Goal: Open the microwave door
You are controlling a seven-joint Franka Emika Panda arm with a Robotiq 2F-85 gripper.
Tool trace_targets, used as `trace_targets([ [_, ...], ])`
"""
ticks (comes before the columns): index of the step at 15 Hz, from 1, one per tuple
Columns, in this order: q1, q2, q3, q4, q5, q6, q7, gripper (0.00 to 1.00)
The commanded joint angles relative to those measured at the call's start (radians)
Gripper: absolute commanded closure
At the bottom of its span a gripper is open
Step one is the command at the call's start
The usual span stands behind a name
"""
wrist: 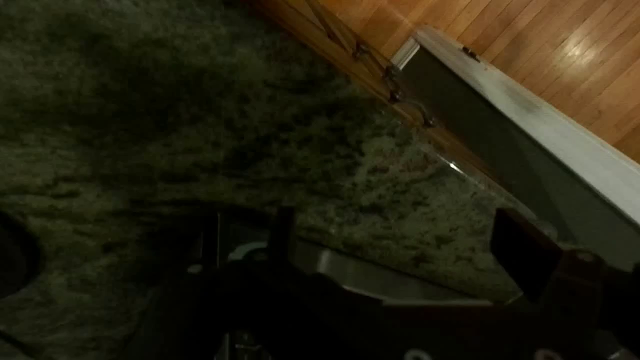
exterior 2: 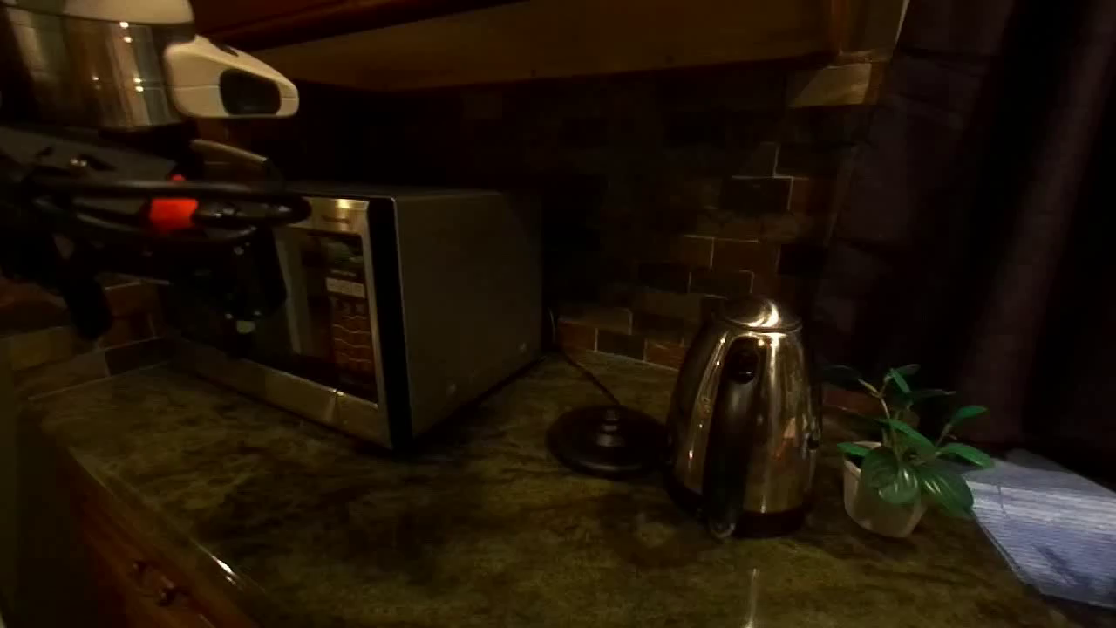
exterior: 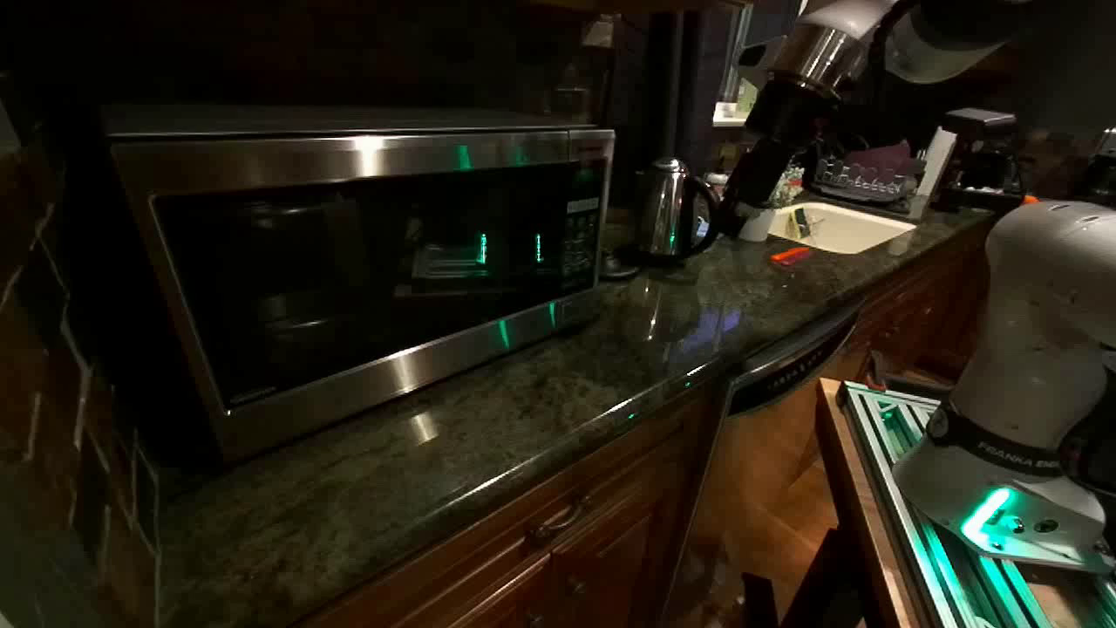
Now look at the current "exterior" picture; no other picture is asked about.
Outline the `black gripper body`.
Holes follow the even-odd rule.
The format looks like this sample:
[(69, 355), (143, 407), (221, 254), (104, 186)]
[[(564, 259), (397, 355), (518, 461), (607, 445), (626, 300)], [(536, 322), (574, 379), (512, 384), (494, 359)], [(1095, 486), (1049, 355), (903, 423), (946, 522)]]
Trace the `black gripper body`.
[(719, 206), (719, 229), (739, 236), (746, 213), (761, 208), (790, 158), (812, 141), (817, 120), (831, 112), (831, 96), (794, 75), (772, 75), (756, 89), (756, 104), (744, 126), (744, 150), (729, 169)]

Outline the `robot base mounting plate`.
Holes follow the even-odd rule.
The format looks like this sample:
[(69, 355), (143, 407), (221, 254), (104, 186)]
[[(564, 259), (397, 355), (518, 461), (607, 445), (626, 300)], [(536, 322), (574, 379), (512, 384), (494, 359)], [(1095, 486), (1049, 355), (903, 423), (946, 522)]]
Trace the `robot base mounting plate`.
[(989, 558), (1091, 575), (1116, 570), (1104, 509), (1069, 477), (1031, 477), (932, 438), (918, 443), (892, 477), (920, 515)]

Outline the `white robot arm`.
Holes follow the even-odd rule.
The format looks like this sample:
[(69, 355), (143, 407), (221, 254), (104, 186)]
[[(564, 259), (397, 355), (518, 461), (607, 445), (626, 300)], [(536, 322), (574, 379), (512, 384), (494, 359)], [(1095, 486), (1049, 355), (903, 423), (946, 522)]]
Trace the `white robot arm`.
[[(804, 6), (746, 117), (716, 227), (739, 236), (804, 141), (817, 104), (865, 68), (946, 84), (1068, 0), (822, 0)], [(1068, 473), (1095, 443), (1069, 431), (1108, 388), (1116, 213), (1081, 197), (1023, 202), (987, 233), (984, 333), (941, 407), (937, 443), (1018, 473)]]

